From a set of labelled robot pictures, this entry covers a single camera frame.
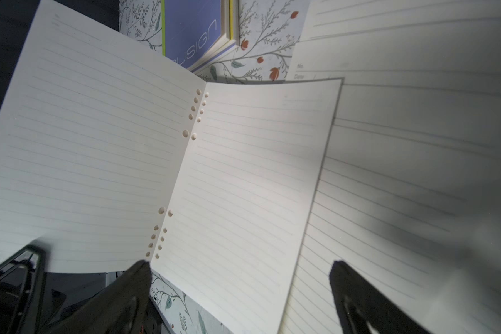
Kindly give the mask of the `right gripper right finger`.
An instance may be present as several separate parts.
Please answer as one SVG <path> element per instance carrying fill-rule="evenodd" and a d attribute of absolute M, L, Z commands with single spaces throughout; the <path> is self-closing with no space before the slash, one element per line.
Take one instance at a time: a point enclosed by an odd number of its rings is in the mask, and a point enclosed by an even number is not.
<path fill-rule="evenodd" d="M 344 261 L 333 263 L 329 282 L 344 333 L 427 333 Z"/>

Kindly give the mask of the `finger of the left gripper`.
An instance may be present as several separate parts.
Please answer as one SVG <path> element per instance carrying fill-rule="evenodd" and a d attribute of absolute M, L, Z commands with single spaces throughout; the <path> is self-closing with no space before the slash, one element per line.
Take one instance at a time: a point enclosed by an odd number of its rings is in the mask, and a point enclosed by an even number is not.
<path fill-rule="evenodd" d="M 36 333 L 46 252 L 27 245 L 0 264 L 0 333 Z"/>

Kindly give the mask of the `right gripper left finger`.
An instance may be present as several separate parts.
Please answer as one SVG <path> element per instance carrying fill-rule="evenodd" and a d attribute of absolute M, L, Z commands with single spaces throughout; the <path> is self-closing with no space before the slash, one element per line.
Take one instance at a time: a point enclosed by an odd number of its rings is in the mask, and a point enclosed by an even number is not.
<path fill-rule="evenodd" d="M 139 260 L 71 316 L 43 333 L 140 333 L 149 302 L 150 263 Z"/>

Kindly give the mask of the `cream notebook underneath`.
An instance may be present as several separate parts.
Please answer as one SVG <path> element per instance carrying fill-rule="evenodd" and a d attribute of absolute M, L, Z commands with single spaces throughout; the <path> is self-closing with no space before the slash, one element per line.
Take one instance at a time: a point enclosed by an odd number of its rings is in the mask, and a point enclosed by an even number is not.
<path fill-rule="evenodd" d="M 501 333 L 501 1 L 312 1 L 290 81 L 343 80 L 281 333 L 340 333 L 343 260 L 432 333 Z"/>

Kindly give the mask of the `cream lined notebook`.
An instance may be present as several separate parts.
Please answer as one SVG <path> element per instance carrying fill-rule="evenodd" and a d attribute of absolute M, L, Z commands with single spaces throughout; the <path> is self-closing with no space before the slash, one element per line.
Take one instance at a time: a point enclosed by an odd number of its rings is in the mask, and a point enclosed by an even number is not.
<path fill-rule="evenodd" d="M 342 82 L 202 80 L 42 1 L 0 110 L 0 262 L 138 260 L 234 333 L 277 333 Z"/>

